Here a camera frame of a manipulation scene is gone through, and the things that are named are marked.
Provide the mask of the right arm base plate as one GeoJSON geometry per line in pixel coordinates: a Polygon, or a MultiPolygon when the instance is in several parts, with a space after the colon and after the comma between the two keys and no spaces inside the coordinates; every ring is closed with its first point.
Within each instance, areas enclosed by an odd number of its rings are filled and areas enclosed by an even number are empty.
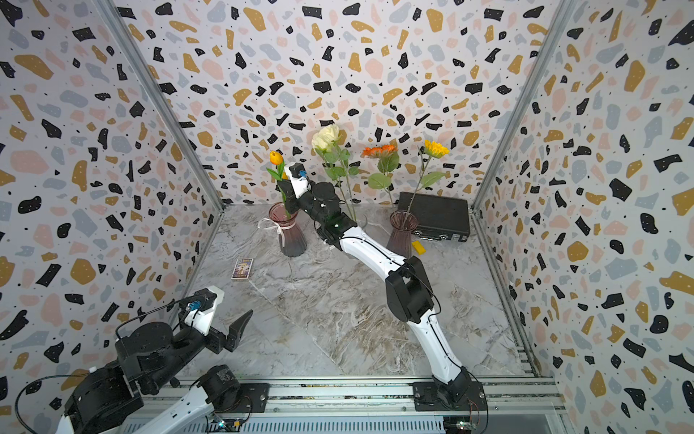
{"type": "Polygon", "coordinates": [[[472,381],[462,389],[431,381],[412,384],[417,412],[485,412],[488,409],[482,383],[472,381]]]}

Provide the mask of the orange tulip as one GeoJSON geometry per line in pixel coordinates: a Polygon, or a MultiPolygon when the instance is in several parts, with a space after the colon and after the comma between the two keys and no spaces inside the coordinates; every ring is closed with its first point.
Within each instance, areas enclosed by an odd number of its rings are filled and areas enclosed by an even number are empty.
{"type": "Polygon", "coordinates": [[[282,203],[287,202],[287,196],[281,187],[281,182],[287,180],[287,175],[285,173],[285,162],[284,157],[278,151],[271,151],[269,153],[269,162],[273,168],[268,168],[267,171],[270,173],[271,177],[277,183],[277,190],[280,192],[282,197],[282,203]]]}

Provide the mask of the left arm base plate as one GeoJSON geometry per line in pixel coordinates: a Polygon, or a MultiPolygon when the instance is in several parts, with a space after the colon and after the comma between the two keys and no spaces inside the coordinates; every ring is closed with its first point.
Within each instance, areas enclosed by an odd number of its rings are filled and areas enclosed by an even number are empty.
{"type": "Polygon", "coordinates": [[[196,385],[205,395],[205,402],[217,413],[264,413],[269,399],[269,383],[236,385],[196,385]]]}

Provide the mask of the orange gerbera flower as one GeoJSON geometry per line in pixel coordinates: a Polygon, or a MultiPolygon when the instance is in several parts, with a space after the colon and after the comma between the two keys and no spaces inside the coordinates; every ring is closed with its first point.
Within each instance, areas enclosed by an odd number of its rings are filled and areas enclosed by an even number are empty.
{"type": "Polygon", "coordinates": [[[395,145],[374,146],[365,148],[361,156],[377,160],[377,172],[369,175],[367,184],[373,190],[381,190],[388,194],[390,204],[395,204],[392,195],[392,177],[399,167],[399,153],[395,145]]]}

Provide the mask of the playing card box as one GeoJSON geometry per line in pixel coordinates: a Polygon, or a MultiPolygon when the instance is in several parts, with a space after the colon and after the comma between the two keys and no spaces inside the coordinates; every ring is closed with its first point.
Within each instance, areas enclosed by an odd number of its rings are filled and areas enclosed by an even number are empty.
{"type": "Polygon", "coordinates": [[[235,262],[232,270],[231,278],[233,280],[247,280],[251,273],[253,259],[238,259],[235,262]]]}

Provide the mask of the aluminium front rail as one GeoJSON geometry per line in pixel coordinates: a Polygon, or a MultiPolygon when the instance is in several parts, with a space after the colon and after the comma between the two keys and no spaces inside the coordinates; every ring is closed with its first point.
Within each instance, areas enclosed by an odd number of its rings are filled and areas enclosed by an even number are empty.
{"type": "Polygon", "coordinates": [[[480,377],[453,407],[423,377],[276,377],[240,382],[241,405],[202,410],[176,433],[571,433],[555,383],[480,377]]]}

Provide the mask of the red glass vase with ribbon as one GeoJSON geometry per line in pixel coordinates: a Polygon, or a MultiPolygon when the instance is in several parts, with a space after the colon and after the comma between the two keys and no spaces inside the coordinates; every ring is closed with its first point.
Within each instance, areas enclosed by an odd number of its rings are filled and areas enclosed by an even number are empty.
{"type": "Polygon", "coordinates": [[[267,217],[258,222],[258,229],[278,235],[280,251],[289,258],[301,256],[307,250],[307,239],[298,222],[298,213],[288,213],[284,203],[274,204],[267,217]]]}

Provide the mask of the yellow sunflower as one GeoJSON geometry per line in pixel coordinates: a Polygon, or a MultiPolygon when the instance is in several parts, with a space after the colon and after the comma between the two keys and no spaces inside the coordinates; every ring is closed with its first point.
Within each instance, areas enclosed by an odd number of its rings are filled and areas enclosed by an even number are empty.
{"type": "Polygon", "coordinates": [[[413,204],[415,202],[416,196],[420,190],[426,189],[433,186],[438,181],[444,177],[444,173],[441,171],[435,171],[430,169],[430,164],[435,160],[440,160],[450,154],[451,149],[447,146],[442,145],[434,140],[425,140],[424,146],[419,152],[420,156],[420,170],[419,179],[417,179],[417,184],[410,198],[410,203],[406,209],[405,214],[405,224],[408,231],[413,231],[417,227],[417,218],[412,213],[413,204]]]}

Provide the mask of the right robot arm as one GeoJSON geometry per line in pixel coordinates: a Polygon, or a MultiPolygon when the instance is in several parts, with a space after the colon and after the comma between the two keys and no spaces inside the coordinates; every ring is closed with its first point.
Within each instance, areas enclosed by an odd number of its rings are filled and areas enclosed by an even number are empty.
{"type": "Polygon", "coordinates": [[[306,213],[326,244],[353,256],[384,281],[390,311],[408,325],[428,359],[437,398],[448,408],[459,404],[470,391],[472,377],[439,324],[440,304],[421,260],[390,251],[365,233],[342,210],[332,184],[301,177],[282,179],[278,188],[288,210],[306,213]]]}

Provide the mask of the black case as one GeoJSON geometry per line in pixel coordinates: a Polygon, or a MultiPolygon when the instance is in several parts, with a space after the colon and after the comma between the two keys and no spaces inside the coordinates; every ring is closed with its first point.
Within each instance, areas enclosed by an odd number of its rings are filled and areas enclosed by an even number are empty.
{"type": "Polygon", "coordinates": [[[471,235],[468,202],[460,198],[438,195],[399,195],[398,210],[406,211],[414,201],[410,212],[419,222],[413,234],[432,241],[466,242],[471,235]]]}

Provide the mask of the small yellow block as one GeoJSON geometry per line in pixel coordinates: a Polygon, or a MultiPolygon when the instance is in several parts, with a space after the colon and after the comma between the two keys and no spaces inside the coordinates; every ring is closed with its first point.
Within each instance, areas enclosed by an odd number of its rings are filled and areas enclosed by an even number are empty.
{"type": "Polygon", "coordinates": [[[412,247],[418,255],[424,255],[426,253],[426,249],[420,241],[412,242],[412,247]]]}

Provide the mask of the purple glass vase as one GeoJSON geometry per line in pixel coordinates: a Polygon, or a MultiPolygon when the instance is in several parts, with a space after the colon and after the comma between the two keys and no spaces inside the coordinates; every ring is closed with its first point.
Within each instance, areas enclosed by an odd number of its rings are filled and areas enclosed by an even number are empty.
{"type": "Polygon", "coordinates": [[[395,211],[390,215],[391,234],[387,249],[405,258],[412,256],[412,233],[419,221],[412,213],[395,211]]]}

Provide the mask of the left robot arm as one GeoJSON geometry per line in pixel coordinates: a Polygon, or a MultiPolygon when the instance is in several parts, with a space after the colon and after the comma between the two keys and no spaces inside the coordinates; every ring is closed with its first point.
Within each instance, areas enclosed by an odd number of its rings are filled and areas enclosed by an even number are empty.
{"type": "MultiPolygon", "coordinates": [[[[117,360],[89,373],[65,404],[59,433],[106,433],[144,407],[144,398],[159,394],[188,363],[208,349],[233,352],[253,312],[238,318],[223,334],[200,328],[204,316],[194,311],[192,323],[178,332],[163,322],[141,325],[116,343],[117,360]]],[[[240,383],[227,365],[215,365],[196,380],[168,410],[140,430],[174,433],[202,416],[241,408],[240,383]]]]}

